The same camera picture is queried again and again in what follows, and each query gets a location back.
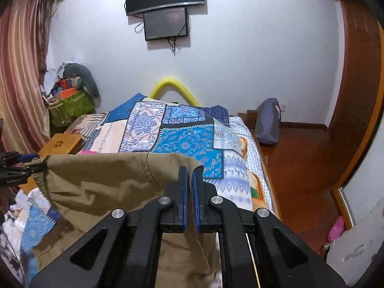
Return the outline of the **khaki olive pants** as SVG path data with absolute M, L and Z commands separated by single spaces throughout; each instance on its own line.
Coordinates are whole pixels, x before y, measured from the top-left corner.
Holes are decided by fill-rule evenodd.
M 60 213 L 55 227 L 33 248 L 43 270 L 112 210 L 141 209 L 177 180 L 179 167 L 189 172 L 200 162 L 179 153 L 104 153 L 50 155 L 47 169 L 32 177 Z M 199 235 L 193 215 L 187 230 L 163 236 L 156 287 L 209 287 L 219 268 L 214 234 Z

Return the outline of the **pink slipper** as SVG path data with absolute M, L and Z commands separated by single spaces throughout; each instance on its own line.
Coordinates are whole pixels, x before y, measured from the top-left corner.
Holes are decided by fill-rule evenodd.
M 344 232 L 344 229 L 345 229 L 344 219 L 342 216 L 339 216 L 335 220 L 335 223 L 333 224 L 332 228 L 330 229 L 330 231 L 327 235 L 328 242 L 333 242 L 337 238 L 339 238 L 342 235 L 342 233 Z

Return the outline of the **pink folded cloth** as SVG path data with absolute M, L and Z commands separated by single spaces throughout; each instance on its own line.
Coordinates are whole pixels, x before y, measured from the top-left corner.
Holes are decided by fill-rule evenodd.
M 78 152 L 78 155 L 96 155 L 96 151 L 81 150 Z

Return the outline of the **blue patchwork bed quilt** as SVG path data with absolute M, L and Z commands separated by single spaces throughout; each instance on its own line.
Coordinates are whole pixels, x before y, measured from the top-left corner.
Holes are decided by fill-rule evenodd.
M 179 153 L 203 167 L 203 180 L 220 196 L 251 210 L 273 207 L 273 196 L 251 132 L 225 108 L 192 107 L 161 102 L 137 94 L 109 111 L 92 131 L 83 150 L 104 153 Z M 33 248 L 57 224 L 60 213 L 36 186 L 36 203 L 29 212 L 21 241 L 28 258 L 27 275 L 37 269 Z

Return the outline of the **white frosted wardrobe sliding door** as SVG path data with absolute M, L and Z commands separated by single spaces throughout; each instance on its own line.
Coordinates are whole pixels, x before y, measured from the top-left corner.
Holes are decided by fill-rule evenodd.
M 383 120 L 363 162 L 343 189 L 349 212 L 358 224 L 383 198 Z

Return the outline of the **grey purple backpack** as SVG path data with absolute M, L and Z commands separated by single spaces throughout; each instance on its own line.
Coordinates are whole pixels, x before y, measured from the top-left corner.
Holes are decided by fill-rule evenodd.
M 281 124 L 281 108 L 276 98 L 269 98 L 256 109 L 258 116 L 254 128 L 254 136 L 259 143 L 274 145 L 279 142 Z

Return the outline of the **striped pink gold curtain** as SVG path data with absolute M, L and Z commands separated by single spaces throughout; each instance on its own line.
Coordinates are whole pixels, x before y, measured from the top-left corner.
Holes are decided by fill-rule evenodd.
M 54 3 L 13 0 L 1 15 L 1 144 L 6 151 L 35 153 L 49 140 L 40 87 Z

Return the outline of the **small black wall monitor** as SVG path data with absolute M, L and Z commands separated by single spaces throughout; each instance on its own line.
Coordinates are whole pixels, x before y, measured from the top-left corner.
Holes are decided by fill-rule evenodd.
M 185 37 L 189 34 L 187 8 L 164 8 L 143 14 L 146 41 Z

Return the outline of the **white suitcase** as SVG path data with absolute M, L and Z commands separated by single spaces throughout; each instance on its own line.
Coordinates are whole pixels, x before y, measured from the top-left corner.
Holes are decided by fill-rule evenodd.
M 353 287 L 377 256 L 383 242 L 383 200 L 361 222 L 331 243 L 326 262 Z

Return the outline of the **grey plush toy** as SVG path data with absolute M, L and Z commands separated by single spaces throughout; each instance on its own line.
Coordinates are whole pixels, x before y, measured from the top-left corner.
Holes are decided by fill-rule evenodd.
M 90 70 L 82 64 L 71 63 L 64 68 L 64 78 L 79 77 L 78 84 L 76 86 L 79 89 L 87 89 L 89 95 L 93 98 L 100 96 L 98 87 L 94 81 L 94 78 Z

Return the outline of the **brown wooden door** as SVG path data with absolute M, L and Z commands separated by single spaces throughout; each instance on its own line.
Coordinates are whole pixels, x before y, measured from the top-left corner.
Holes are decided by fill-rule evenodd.
M 372 142 L 383 89 L 379 22 L 365 0 L 340 0 L 344 20 L 344 66 L 329 126 L 337 164 L 335 188 L 344 186 Z

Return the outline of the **yellow foam bed rail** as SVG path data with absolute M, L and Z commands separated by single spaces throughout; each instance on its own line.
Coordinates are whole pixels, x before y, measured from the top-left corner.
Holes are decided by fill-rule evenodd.
M 182 97 L 189 105 L 200 107 L 201 104 L 197 99 L 192 95 L 188 88 L 179 80 L 174 77 L 164 77 L 159 80 L 150 93 L 150 98 L 159 100 L 161 95 L 167 90 L 176 92 L 180 97 Z

